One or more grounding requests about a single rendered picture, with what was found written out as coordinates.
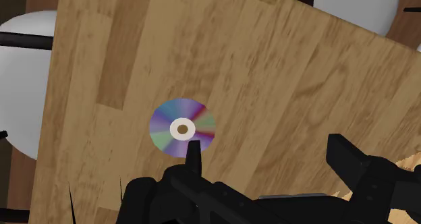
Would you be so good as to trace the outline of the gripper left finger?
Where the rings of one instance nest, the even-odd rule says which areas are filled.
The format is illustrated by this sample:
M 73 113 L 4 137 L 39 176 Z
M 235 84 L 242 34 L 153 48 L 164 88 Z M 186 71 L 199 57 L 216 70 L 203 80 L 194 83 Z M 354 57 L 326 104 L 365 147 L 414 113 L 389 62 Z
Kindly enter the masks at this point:
M 255 201 L 201 175 L 200 141 L 188 142 L 184 164 L 167 168 L 160 181 L 139 177 L 127 186 L 116 224 L 284 224 Z

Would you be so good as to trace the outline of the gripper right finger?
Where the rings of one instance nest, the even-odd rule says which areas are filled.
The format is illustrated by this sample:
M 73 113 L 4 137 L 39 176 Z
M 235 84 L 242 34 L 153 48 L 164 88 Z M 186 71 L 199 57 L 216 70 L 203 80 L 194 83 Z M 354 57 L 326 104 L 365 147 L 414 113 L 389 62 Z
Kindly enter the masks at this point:
M 391 209 L 421 224 L 421 164 L 413 171 L 365 155 L 341 134 L 329 134 L 326 161 L 352 191 L 340 224 L 391 224 Z

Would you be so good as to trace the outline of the iridescent compact disc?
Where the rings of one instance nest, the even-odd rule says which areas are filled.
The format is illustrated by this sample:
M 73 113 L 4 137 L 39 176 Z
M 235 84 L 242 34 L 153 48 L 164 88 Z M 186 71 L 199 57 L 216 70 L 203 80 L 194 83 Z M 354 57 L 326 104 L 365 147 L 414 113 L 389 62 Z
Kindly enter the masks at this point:
M 211 112 L 192 99 L 172 99 L 157 107 L 149 121 L 152 143 L 172 157 L 184 158 L 188 142 L 200 141 L 206 150 L 215 137 L 216 123 Z

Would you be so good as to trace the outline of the light wooden table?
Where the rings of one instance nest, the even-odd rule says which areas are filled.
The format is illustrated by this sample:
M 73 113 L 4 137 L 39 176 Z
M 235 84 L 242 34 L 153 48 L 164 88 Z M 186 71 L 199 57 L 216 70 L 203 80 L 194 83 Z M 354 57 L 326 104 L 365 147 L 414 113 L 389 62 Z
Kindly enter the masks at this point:
M 343 134 L 421 152 L 421 53 L 296 0 L 59 0 L 30 224 L 97 224 L 135 177 L 178 158 L 148 123 L 194 99 L 216 121 L 203 176 L 257 198 L 345 191 Z

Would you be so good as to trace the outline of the white round chair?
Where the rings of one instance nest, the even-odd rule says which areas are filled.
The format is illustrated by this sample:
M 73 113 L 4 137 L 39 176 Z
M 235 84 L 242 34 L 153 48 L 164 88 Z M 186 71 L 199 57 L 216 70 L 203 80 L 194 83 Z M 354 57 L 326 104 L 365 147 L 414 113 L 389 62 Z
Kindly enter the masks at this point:
M 0 25 L 0 131 L 36 160 L 57 12 L 36 11 Z
M 385 36 L 397 13 L 399 0 L 314 0 L 313 6 L 333 16 Z

